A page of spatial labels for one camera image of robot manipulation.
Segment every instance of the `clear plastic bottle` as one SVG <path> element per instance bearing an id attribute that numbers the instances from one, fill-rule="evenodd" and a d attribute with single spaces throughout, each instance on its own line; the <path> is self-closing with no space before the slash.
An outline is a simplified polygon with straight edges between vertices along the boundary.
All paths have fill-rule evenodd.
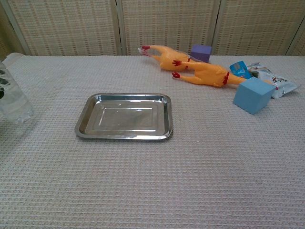
<path id="1" fill-rule="evenodd" d="M 0 62 L 0 112 L 15 124 L 34 116 L 34 110 L 5 65 Z"/>

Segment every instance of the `table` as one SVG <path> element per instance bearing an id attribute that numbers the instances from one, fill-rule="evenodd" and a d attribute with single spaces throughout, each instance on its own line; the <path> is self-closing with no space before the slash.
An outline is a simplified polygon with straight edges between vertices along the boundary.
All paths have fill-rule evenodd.
<path id="1" fill-rule="evenodd" d="M 305 228 L 305 57 L 262 62 L 303 86 L 251 115 L 235 85 L 172 78 L 144 56 L 11 56 L 35 118 L 0 117 L 0 227 Z M 83 140 L 75 124 L 95 93 L 171 97 L 163 141 Z"/>

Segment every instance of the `rubber chicken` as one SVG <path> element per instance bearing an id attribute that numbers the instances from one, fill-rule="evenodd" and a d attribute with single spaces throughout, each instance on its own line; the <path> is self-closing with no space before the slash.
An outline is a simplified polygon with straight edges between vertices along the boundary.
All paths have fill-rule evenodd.
<path id="1" fill-rule="evenodd" d="M 161 53 L 160 56 L 151 55 L 147 52 L 148 49 L 154 49 Z M 182 71 L 188 68 L 188 66 L 182 65 L 173 65 L 173 60 L 179 60 L 183 62 L 190 62 L 193 61 L 189 55 L 178 52 L 170 47 L 162 46 L 162 45 L 145 45 L 138 49 L 142 55 L 153 57 L 155 60 L 160 62 L 160 67 L 164 70 L 169 71 Z"/>
<path id="2" fill-rule="evenodd" d="M 180 66 L 181 68 L 188 67 L 189 69 L 194 69 L 195 76 L 183 76 L 177 72 L 172 73 L 174 78 L 179 78 L 193 84 L 222 87 L 225 84 L 240 84 L 246 80 L 229 73 L 225 68 L 219 65 L 204 62 L 184 62 L 180 60 L 174 60 L 172 65 Z"/>

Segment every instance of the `metal tray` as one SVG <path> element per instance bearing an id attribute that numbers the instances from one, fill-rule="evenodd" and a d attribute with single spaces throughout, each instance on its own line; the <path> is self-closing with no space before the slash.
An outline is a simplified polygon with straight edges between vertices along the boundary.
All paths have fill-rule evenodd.
<path id="1" fill-rule="evenodd" d="M 75 126 L 83 138 L 161 140 L 172 130 L 171 99 L 164 94 L 92 95 Z"/>

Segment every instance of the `blue cube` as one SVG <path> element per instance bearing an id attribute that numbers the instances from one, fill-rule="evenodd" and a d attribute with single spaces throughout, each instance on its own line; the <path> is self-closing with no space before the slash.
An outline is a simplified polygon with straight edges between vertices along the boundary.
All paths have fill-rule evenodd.
<path id="1" fill-rule="evenodd" d="M 252 77 L 239 84 L 233 103 L 254 115 L 267 105 L 274 90 L 273 85 Z"/>
<path id="2" fill-rule="evenodd" d="M 192 47 L 191 57 L 208 63 L 212 52 L 211 46 L 196 44 Z"/>

